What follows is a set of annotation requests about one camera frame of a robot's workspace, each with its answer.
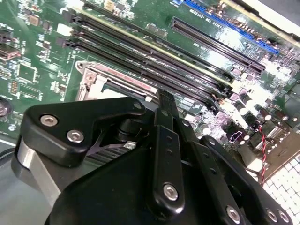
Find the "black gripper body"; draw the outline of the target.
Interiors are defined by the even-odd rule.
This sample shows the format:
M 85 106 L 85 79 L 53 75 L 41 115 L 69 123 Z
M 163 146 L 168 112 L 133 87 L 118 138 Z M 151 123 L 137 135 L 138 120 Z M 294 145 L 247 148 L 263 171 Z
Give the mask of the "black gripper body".
M 179 149 L 138 149 L 70 184 L 48 225 L 212 225 L 201 175 Z

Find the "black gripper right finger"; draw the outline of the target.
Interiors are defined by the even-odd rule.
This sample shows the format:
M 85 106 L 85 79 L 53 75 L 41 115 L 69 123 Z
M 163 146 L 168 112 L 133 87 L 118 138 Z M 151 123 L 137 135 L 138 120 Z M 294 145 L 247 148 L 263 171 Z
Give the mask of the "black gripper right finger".
M 179 118 L 174 96 L 166 96 L 184 148 L 182 153 L 207 189 L 212 224 L 291 225 L 288 213 L 214 138 L 195 136 L 190 124 Z

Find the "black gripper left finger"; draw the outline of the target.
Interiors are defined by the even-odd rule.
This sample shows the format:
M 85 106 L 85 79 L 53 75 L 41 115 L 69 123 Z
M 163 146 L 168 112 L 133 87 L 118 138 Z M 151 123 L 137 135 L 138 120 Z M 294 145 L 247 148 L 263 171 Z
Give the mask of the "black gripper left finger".
M 26 110 L 12 170 L 53 208 L 73 182 L 138 149 L 179 149 L 177 126 L 160 91 L 156 109 L 133 97 L 36 105 Z

